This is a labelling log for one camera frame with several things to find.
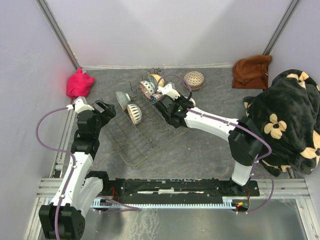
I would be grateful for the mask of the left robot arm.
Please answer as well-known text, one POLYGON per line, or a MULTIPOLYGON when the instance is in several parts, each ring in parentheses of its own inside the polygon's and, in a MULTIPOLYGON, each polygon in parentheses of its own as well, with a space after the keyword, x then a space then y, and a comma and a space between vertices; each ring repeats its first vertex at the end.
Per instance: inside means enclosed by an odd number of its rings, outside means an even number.
POLYGON ((91 167, 100 146, 101 128, 116 116, 115 106, 97 100, 102 110, 87 104, 78 97, 73 104, 64 107, 77 113, 77 131, 71 150, 62 150, 68 155, 69 165, 55 196, 39 209, 39 219, 47 240, 79 240, 86 225, 86 215, 94 199, 106 195, 111 189, 105 171, 91 172, 91 167))

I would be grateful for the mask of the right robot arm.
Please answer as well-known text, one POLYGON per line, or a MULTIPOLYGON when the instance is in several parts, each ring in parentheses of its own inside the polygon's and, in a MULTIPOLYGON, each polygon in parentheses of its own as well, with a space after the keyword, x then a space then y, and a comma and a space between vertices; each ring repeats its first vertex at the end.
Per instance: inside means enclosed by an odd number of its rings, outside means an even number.
POLYGON ((229 189, 236 196, 247 191, 254 165, 272 152, 247 116, 235 119, 214 115, 199 109, 192 98, 183 95, 173 98, 164 94, 154 105, 169 125, 201 130, 228 142, 235 160, 229 189))

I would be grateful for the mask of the red scale patterned bowl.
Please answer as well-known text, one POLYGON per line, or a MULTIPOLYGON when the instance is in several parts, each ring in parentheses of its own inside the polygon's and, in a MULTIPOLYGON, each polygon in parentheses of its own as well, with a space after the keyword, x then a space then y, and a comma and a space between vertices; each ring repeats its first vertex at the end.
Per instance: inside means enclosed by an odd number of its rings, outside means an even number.
POLYGON ((184 76, 188 85, 201 85, 205 82, 204 75, 198 71, 190 71, 184 76))

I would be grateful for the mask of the grey purple bowl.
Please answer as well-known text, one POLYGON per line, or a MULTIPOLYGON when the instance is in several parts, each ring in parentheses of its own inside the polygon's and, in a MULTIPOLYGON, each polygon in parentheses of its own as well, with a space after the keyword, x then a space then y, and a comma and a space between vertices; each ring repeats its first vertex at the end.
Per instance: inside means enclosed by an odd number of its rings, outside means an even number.
POLYGON ((193 98, 190 98, 189 101, 191 101, 193 106, 196 107, 196 102, 193 100, 193 98))

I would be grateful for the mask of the blue red patterned bowl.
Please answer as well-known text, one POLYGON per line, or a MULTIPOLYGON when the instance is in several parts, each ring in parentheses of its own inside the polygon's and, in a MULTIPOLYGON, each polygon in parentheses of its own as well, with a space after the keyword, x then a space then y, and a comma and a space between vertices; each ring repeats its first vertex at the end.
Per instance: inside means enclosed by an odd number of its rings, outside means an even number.
POLYGON ((152 103, 157 102, 162 97, 161 93, 155 93, 150 96, 150 100, 152 103))

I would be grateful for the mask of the wire dish rack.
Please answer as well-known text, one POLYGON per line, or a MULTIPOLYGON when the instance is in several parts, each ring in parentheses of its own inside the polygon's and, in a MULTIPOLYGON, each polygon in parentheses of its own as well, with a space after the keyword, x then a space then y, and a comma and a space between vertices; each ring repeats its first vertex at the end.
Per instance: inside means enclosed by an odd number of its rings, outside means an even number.
POLYGON ((175 88, 187 96, 188 89, 176 75, 169 76, 167 71, 160 68, 89 69, 87 72, 95 78, 90 99, 97 98, 115 106, 116 116, 104 127, 104 131, 128 166, 141 166, 187 132, 185 127, 174 128, 167 124, 139 86, 139 82, 148 80, 149 74, 157 74, 165 76, 165 84, 174 83, 175 88), (127 109, 123 111, 120 107, 115 95, 117 91, 127 93, 131 99, 129 104, 140 108, 142 119, 139 124, 134 125, 127 109))

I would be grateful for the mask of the red patterned green bowl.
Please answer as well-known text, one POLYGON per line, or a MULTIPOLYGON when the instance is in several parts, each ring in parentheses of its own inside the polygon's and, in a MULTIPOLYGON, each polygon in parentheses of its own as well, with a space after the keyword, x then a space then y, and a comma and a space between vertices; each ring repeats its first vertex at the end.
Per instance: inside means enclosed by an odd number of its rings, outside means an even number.
POLYGON ((187 85, 187 84, 185 84, 185 86, 188 89, 190 89, 191 91, 196 91, 196 90, 200 89, 203 85, 204 85, 204 83, 198 84, 198 85, 187 85))

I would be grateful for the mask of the black striped white bowl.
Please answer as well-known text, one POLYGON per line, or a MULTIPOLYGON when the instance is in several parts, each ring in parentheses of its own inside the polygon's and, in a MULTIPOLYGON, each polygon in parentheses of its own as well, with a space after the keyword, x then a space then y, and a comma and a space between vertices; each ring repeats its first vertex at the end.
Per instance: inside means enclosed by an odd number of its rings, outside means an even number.
POLYGON ((128 104, 126 108, 132 123, 134 125, 139 124, 142 120, 141 109, 136 104, 133 104, 133 103, 128 104))

